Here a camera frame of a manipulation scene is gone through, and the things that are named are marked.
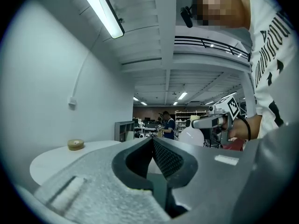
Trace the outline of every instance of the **blue shirt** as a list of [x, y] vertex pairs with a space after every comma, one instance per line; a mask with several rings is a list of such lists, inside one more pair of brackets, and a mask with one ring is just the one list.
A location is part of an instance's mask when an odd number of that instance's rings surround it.
[[172, 128], [171, 133], [164, 132], [164, 137], [173, 140], [174, 139], [174, 130], [176, 128], [176, 123], [172, 118], [166, 122], [164, 129]]

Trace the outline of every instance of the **person in blue shirt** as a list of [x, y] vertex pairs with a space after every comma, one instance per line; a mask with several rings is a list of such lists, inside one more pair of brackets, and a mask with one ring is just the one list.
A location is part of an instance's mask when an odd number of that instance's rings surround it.
[[164, 132], [164, 137], [173, 140], [174, 131], [176, 127], [175, 121], [170, 117], [170, 114], [167, 111], [163, 112], [163, 119], [165, 122], [165, 127], [161, 130]]

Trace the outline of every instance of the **black hair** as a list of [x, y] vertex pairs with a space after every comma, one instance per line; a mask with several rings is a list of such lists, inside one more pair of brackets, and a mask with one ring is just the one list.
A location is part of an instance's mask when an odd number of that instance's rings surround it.
[[169, 114], [168, 111], [164, 111], [162, 115]]
[[198, 14], [198, 12], [197, 12], [197, 5], [198, 5], [197, 3], [198, 3], [198, 0], [192, 0], [191, 14], [197, 21], [202, 21], [201, 25], [207, 26], [208, 21], [204, 21], [202, 14]]

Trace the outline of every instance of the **white balloon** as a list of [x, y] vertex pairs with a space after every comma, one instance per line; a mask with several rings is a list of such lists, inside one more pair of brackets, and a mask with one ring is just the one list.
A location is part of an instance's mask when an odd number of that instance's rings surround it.
[[198, 146], [204, 146], [205, 141], [204, 135], [202, 134], [201, 130], [193, 129], [191, 126], [184, 129], [178, 139], [180, 142]]

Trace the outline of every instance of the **red fabric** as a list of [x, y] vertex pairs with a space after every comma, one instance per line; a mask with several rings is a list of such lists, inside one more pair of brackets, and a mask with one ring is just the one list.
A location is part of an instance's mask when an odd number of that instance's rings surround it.
[[243, 151], [243, 144], [245, 143], [245, 140], [242, 139], [236, 139], [229, 145], [223, 145], [223, 149], [230, 149], [230, 150], [236, 150], [236, 151]]

